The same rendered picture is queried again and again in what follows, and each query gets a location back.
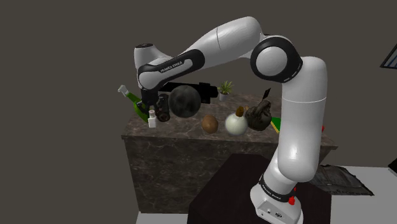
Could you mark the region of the long black appliance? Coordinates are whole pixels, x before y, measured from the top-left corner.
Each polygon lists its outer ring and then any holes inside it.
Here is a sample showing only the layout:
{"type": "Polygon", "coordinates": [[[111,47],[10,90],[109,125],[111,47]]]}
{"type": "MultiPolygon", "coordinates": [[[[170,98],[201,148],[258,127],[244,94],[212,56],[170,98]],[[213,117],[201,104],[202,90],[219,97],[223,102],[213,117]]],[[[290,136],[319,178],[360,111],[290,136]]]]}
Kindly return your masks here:
{"type": "Polygon", "coordinates": [[[160,89],[160,92],[172,92],[175,88],[182,85],[187,85],[197,90],[201,97],[201,103],[210,104],[211,98],[217,98],[218,96],[218,89],[216,86],[211,86],[210,83],[202,82],[199,84],[168,82],[160,89]]]}

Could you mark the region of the small potted green plant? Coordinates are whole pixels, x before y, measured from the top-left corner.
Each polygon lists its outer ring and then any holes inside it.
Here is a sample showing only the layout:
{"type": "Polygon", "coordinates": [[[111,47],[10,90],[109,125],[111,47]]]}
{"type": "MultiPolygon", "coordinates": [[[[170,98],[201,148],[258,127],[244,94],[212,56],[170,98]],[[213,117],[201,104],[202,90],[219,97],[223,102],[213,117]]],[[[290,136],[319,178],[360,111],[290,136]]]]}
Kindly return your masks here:
{"type": "Polygon", "coordinates": [[[227,96],[232,91],[232,87],[233,87],[232,82],[228,80],[221,82],[220,86],[217,87],[219,91],[219,100],[221,102],[226,101],[227,96]]]}

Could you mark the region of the brown egg-shaped object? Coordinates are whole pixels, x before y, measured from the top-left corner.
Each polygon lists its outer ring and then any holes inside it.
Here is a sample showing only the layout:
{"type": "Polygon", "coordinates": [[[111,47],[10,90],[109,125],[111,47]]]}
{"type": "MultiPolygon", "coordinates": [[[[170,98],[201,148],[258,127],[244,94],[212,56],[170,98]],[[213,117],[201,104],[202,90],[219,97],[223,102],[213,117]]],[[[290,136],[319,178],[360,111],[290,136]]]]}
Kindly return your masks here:
{"type": "Polygon", "coordinates": [[[202,120],[202,128],[208,134],[213,134],[218,131],[218,121],[212,115],[205,115],[202,120]]]}

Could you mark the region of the round white flask with cork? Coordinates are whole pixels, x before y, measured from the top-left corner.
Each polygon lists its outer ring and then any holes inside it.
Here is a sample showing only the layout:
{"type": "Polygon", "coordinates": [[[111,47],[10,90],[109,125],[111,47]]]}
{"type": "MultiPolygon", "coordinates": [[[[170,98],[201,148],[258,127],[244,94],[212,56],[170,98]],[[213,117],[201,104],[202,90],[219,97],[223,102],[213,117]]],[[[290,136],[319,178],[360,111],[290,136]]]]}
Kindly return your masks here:
{"type": "Polygon", "coordinates": [[[225,128],[232,136],[241,136],[247,131],[248,122],[244,117],[244,108],[242,106],[239,106],[236,112],[227,116],[225,128]]]}

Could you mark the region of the green bottle with white cap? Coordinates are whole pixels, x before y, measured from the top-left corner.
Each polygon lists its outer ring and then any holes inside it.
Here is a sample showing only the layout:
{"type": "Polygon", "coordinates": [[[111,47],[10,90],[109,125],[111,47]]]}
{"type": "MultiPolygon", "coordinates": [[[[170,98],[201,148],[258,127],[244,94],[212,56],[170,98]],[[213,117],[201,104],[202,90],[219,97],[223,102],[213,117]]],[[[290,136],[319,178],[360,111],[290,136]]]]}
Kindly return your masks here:
{"type": "Polygon", "coordinates": [[[124,97],[129,98],[134,107],[134,111],[136,114],[146,123],[148,123],[148,117],[149,117],[149,112],[148,112],[148,107],[142,102],[140,98],[138,98],[136,95],[130,93],[125,85],[121,85],[118,88],[118,92],[122,93],[124,97]]]}

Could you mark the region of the dark marble counter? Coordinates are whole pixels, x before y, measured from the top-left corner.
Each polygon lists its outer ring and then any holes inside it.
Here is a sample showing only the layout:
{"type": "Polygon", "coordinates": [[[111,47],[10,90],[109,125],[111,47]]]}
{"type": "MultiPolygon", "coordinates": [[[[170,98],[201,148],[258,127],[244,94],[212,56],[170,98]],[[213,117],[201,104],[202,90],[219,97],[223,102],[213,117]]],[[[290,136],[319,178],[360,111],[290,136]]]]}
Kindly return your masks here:
{"type": "Polygon", "coordinates": [[[202,104],[196,115],[179,118],[149,128],[132,114],[122,133],[137,204],[141,213],[186,214],[190,202],[233,153],[272,158],[278,134],[272,126],[258,132],[247,129],[231,136],[225,129],[226,117],[239,106],[257,106],[262,95],[231,94],[226,101],[212,99],[202,104]],[[218,121],[218,131],[202,128],[205,115],[218,121]]]}

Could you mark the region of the dark grey sphere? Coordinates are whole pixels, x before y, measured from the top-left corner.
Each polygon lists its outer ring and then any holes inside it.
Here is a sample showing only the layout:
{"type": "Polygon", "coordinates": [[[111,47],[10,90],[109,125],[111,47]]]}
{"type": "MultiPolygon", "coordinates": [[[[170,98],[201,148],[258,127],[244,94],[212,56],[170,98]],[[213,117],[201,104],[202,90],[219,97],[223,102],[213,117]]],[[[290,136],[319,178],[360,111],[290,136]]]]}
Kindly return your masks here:
{"type": "Polygon", "coordinates": [[[191,86],[176,87],[169,96],[169,108],[180,118],[189,118],[197,114],[201,106],[199,92],[191,86]]]}

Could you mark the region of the dark robot stand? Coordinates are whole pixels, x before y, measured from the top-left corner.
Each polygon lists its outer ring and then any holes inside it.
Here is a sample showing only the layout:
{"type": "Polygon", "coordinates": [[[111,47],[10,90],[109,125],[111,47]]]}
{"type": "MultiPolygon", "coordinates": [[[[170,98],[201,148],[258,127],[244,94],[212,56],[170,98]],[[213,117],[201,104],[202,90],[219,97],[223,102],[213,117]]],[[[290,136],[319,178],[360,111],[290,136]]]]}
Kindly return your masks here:
{"type": "MultiPolygon", "coordinates": [[[[259,182],[270,160],[261,155],[234,153],[190,203],[187,224],[271,224],[264,216],[287,221],[288,215],[268,201],[257,211],[250,191],[259,182]]],[[[331,195],[310,183],[296,186],[295,203],[301,207],[297,224],[331,224],[331,195]]]]}

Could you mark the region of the dark framed wall picture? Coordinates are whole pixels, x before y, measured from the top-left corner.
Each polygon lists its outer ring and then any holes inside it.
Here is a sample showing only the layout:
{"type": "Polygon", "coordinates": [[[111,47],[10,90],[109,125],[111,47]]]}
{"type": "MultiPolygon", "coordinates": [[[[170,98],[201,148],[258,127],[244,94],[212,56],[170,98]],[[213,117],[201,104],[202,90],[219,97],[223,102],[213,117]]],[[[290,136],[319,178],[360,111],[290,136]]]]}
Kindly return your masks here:
{"type": "Polygon", "coordinates": [[[395,44],[393,49],[388,53],[380,67],[386,69],[397,69],[397,44],[395,44]]]}

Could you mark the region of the dark brown cylinder grinder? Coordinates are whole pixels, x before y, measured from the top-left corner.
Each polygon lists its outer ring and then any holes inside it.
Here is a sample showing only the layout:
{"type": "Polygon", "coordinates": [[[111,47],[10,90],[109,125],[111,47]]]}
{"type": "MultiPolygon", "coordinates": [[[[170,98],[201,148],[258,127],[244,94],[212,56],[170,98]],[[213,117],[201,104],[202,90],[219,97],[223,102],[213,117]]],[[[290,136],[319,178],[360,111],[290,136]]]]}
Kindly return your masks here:
{"type": "Polygon", "coordinates": [[[158,96],[157,101],[157,109],[155,110],[157,119],[160,122],[167,122],[170,119],[170,112],[169,112],[169,103],[168,103],[169,96],[167,94],[160,94],[158,96]]]}

